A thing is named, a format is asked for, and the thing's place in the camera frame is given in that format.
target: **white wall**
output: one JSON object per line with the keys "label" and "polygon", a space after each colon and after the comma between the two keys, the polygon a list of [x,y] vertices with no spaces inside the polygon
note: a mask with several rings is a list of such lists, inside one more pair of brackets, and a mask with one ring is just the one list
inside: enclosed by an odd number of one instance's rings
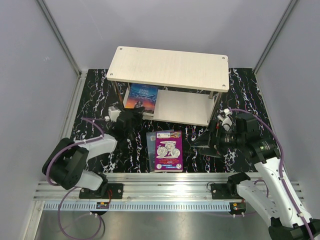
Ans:
{"label": "white wall", "polygon": [[253,68],[290,0],[45,0],[81,69],[118,46],[228,55]]}
{"label": "white wall", "polygon": [[0,7],[0,239],[18,240],[76,84],[35,0]]}
{"label": "white wall", "polygon": [[300,1],[257,74],[289,177],[320,219],[320,1]]}

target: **book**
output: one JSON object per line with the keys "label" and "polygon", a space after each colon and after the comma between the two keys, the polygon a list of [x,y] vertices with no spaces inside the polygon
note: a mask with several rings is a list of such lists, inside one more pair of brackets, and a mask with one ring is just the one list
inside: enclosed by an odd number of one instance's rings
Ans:
{"label": "book", "polygon": [[155,113],[157,95],[157,86],[132,83],[125,108],[136,109],[145,107],[143,114],[153,116]]}
{"label": "book", "polygon": [[148,150],[149,158],[149,172],[155,171],[155,162],[156,162],[156,134],[163,132],[173,132],[174,130],[167,131],[151,131],[146,133],[146,146]]}
{"label": "book", "polygon": [[155,172],[182,172],[181,131],[158,132],[155,136]]}

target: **lower shelf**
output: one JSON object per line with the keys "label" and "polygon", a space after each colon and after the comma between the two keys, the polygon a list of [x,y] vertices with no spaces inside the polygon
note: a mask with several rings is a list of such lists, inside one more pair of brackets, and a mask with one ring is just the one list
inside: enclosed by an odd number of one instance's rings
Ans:
{"label": "lower shelf", "polygon": [[[129,90],[126,90],[123,104],[126,105]],[[207,126],[214,100],[209,95],[181,91],[158,90],[154,116],[143,119],[162,122]]]}

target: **white shelf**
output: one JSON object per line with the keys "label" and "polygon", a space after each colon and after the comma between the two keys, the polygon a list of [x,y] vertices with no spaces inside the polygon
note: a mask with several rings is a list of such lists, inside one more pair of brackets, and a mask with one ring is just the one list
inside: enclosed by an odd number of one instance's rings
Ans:
{"label": "white shelf", "polygon": [[227,92],[226,55],[119,46],[107,73],[110,81]]}
{"label": "white shelf", "polygon": [[[126,90],[123,105],[127,103],[129,90]],[[162,122],[207,126],[214,100],[209,95],[181,91],[158,90],[154,116],[143,119]]]}

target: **shelf leg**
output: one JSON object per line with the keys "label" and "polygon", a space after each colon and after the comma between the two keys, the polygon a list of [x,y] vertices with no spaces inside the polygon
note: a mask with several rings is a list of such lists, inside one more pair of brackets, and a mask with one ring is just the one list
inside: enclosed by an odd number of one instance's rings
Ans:
{"label": "shelf leg", "polygon": [[221,98],[222,98],[222,94],[223,94],[223,92],[218,92],[218,95],[215,98],[214,105],[213,105],[212,112],[211,112],[211,117],[210,117],[210,119],[207,120],[208,124],[210,124],[210,122],[212,120],[214,120],[216,115],[217,115],[217,111],[218,111],[219,106],[220,106],[220,101],[221,101]]}
{"label": "shelf leg", "polygon": [[121,96],[121,93],[120,93],[120,89],[118,87],[118,84],[116,81],[111,81],[111,84],[113,86],[113,89],[115,91],[115,95],[117,96],[117,99],[118,99],[118,102],[119,102],[119,109],[120,110],[123,110],[125,108],[124,106],[124,100]]}
{"label": "shelf leg", "polygon": [[215,92],[211,91],[209,94],[209,99],[214,99]]}

